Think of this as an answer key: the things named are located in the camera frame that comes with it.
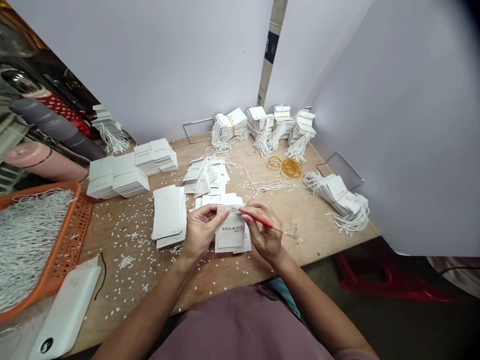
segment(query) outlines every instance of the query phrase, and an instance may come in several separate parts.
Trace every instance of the black cable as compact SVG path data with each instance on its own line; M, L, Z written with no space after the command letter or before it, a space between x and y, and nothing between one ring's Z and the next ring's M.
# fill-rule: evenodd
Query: black cable
M96 292L95 298L94 298L93 300L97 300L97 295L99 294L100 290L102 290L102 288L104 287L105 278L107 277L107 264L105 264L104 253L101 252L101 253L100 253L100 256L101 256L101 261L103 262L103 268L105 269L105 272L103 273L103 280L102 280L102 282L101 282L101 286L100 286L100 288L98 289L98 291Z
M472 266L454 266L454 267L448 267L446 269L443 269L442 271L439 272L440 275L445 274L446 272L449 272L450 270L456 270L456 269L466 269L466 270L480 270L480 267L472 267Z

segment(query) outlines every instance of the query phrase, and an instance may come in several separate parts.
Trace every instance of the pink shirt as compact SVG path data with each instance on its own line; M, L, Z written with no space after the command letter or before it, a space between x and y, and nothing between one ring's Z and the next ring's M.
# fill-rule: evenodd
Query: pink shirt
M341 360L375 360L346 350ZM238 287L187 312L153 354L160 359L317 359L333 357L290 309L260 285Z

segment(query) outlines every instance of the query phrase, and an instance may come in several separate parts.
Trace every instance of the white wall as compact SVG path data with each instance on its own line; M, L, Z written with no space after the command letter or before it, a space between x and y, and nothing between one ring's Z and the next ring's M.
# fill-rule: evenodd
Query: white wall
M478 257L479 44L449 3L373 3L315 102L312 142L358 169L395 251Z
M139 143L257 102L273 0L9 2Z
M313 105L325 77L374 0L288 0L265 111Z

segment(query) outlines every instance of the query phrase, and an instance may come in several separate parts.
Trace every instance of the pink fabric roll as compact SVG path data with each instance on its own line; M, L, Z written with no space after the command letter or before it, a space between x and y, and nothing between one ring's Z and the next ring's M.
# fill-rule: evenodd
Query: pink fabric roll
M5 155L3 161L57 183L80 182L88 172L87 169L36 141L15 146Z

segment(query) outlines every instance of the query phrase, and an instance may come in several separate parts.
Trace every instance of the red plastic stool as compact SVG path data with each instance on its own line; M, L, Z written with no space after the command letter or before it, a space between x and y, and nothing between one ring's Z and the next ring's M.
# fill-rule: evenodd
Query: red plastic stool
M380 266L385 279L381 282L358 279L344 252L339 252L333 257L341 273L340 285L348 292L418 301L454 302L459 299L398 267L389 260L389 255L384 250L371 241L362 244L361 247L369 252L370 258L354 261L355 265L359 265L359 275L371 271L373 265L377 265Z

